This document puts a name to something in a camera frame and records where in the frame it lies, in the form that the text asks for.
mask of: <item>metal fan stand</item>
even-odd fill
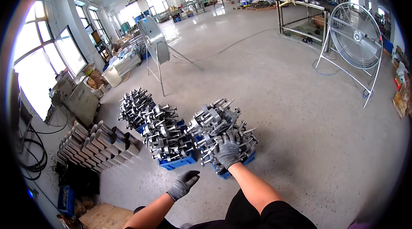
[[[146,38],[145,43],[148,44],[148,45],[150,45],[150,46],[152,45],[152,42],[149,40],[149,38]],[[157,46],[158,46],[160,43],[163,43],[165,46],[167,46],[168,48],[170,48],[170,49],[172,49],[173,51],[175,51],[178,55],[180,55],[180,56],[176,56],[176,55],[170,53],[170,54],[171,54],[172,56],[174,56],[175,58],[179,58],[179,59],[181,59],[181,60],[183,60],[183,61],[186,61],[186,62],[188,62],[188,63],[191,63],[191,64],[193,64],[194,66],[196,66],[198,69],[200,69],[201,71],[203,71],[203,69],[200,68],[199,66],[197,66],[193,61],[190,61],[187,57],[185,57],[184,55],[182,55],[181,53],[179,53],[178,51],[176,51],[173,47],[171,47],[171,46],[169,46],[168,44],[166,44],[165,42],[163,42],[163,41],[158,41],[158,42],[156,43],[156,45],[154,46],[154,48],[155,48],[155,50],[156,50],[156,59],[155,59],[153,56],[152,56],[152,58],[153,58],[154,62],[157,64],[157,68],[158,68],[158,70],[159,70],[159,77],[157,77],[157,76],[155,75],[155,73],[152,71],[152,69],[149,68],[149,58],[147,58],[147,60],[146,60],[146,64],[147,64],[147,74],[150,76],[150,72],[152,72],[153,76],[157,79],[158,82],[160,82],[160,85],[162,86],[163,97],[165,97],[164,89],[163,89],[162,73],[160,72],[160,62],[159,62],[159,57],[158,57],[158,55],[157,55]]]
[[[363,108],[365,108],[366,104],[369,101],[369,98],[371,97],[371,94],[373,92],[373,88],[375,87],[375,82],[376,82],[376,78],[378,77],[378,72],[379,72],[379,67],[381,66],[381,60],[382,60],[382,55],[379,57],[379,62],[378,62],[378,67],[376,68],[376,72],[374,72],[374,75],[370,74],[368,71],[363,70],[364,72],[366,72],[369,76],[372,77],[371,81],[373,80],[373,84],[372,87],[369,89],[368,86],[369,85],[363,85],[357,78],[355,78],[352,74],[350,74],[347,70],[345,70],[344,68],[340,67],[339,65],[337,65],[336,63],[334,63],[332,60],[330,60],[327,56],[324,56],[323,53],[325,52],[325,49],[327,50],[326,53],[330,52],[330,49],[336,51],[335,49],[333,49],[329,43],[329,38],[330,37],[330,25],[327,28],[327,34],[326,34],[326,38],[325,38],[325,42],[323,42],[323,46],[322,46],[322,51],[321,54],[319,56],[318,59],[318,63],[316,64],[315,69],[317,69],[319,62],[321,61],[321,59],[325,59],[327,61],[329,61],[330,63],[334,64],[336,67],[338,67],[339,69],[343,70],[344,72],[346,72],[350,77],[352,77],[356,82],[358,82],[362,87],[364,87],[366,89],[366,91],[368,92],[368,99],[365,102],[365,105],[363,106]]]

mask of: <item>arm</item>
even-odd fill
[[[254,206],[259,214],[273,201],[282,201],[282,197],[267,184],[238,162],[229,167],[229,172],[239,183],[246,199]]]
[[[134,214],[124,225],[124,228],[156,228],[164,219],[173,204],[184,195],[199,180],[199,171],[187,171],[179,175],[169,190],[147,207]]]
[[[162,222],[164,216],[171,209],[175,202],[169,194],[164,193],[158,199],[150,203],[147,207],[136,212],[124,225],[124,227],[156,228]]]
[[[262,210],[269,203],[282,200],[272,186],[258,178],[240,163],[240,137],[236,131],[228,130],[223,138],[218,136],[218,145],[217,159],[237,180],[245,197],[259,213],[262,213]]]

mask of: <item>hand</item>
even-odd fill
[[[199,180],[199,171],[187,171],[179,175],[169,188],[167,194],[170,195],[173,201],[177,201],[184,195],[188,194],[190,188]]]
[[[224,168],[229,169],[231,165],[239,162],[240,136],[235,130],[228,130],[223,138],[218,136],[217,141],[216,158]]]

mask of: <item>stack of metal tubes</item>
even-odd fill
[[[192,139],[183,133],[186,128],[182,118],[178,118],[176,107],[156,105],[142,111],[147,124],[141,133],[146,148],[150,147],[153,159],[175,161],[190,155]]]
[[[152,99],[152,94],[147,94],[147,90],[139,87],[130,93],[126,93],[120,100],[120,117],[119,121],[126,120],[126,129],[135,130],[145,124],[141,112],[146,110],[146,107],[153,107],[155,104]]]
[[[116,126],[110,128],[104,121],[95,124],[90,130],[75,122],[61,140],[57,155],[66,162],[102,173],[137,156],[139,149],[136,146],[139,142],[129,132],[123,133]]]
[[[184,130],[186,135],[197,137],[197,142],[194,143],[196,149],[200,149],[201,154],[200,164],[204,166],[207,163],[212,163],[216,168],[216,173],[222,175],[227,172],[224,166],[216,159],[214,150],[217,147],[217,136],[226,134],[227,130],[234,129],[240,136],[239,145],[239,160],[244,162],[255,152],[254,145],[259,141],[253,135],[256,129],[247,130],[246,122],[242,121],[237,125],[237,119],[241,113],[239,108],[233,111],[230,109],[230,104],[234,101],[227,101],[226,98],[220,98],[218,101],[211,104],[201,105],[201,111],[195,113],[189,123],[189,127]]]

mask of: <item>white plastic bucket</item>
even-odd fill
[[[108,67],[102,76],[112,87],[117,87],[121,82],[121,77],[114,66]]]

